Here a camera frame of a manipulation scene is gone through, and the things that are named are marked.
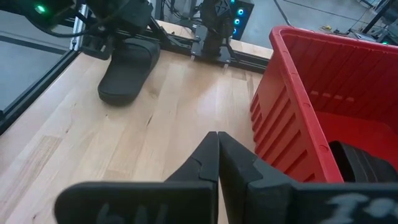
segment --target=wooden table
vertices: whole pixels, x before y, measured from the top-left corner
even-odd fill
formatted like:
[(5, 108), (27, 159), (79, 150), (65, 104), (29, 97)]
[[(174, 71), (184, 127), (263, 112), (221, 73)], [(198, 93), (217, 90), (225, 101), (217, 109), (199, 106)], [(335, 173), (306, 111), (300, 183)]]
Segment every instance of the wooden table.
[[(235, 40), (231, 45), (272, 54)], [(77, 182), (163, 181), (208, 131), (227, 131), (254, 149), (249, 104), (260, 74), (162, 52), (135, 102), (115, 108), (97, 92), (108, 65), (80, 54), (0, 137), (0, 223), (56, 223), (57, 195)], [(227, 222), (222, 202), (219, 219)]]

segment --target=red bin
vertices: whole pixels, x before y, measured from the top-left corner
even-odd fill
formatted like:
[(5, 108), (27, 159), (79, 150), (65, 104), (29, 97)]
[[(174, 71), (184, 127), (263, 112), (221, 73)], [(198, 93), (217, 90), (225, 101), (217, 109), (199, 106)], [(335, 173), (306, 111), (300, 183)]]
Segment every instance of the red bin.
[(251, 105), (256, 154), (301, 182), (343, 182), (328, 143), (398, 169), (398, 48), (275, 27)]

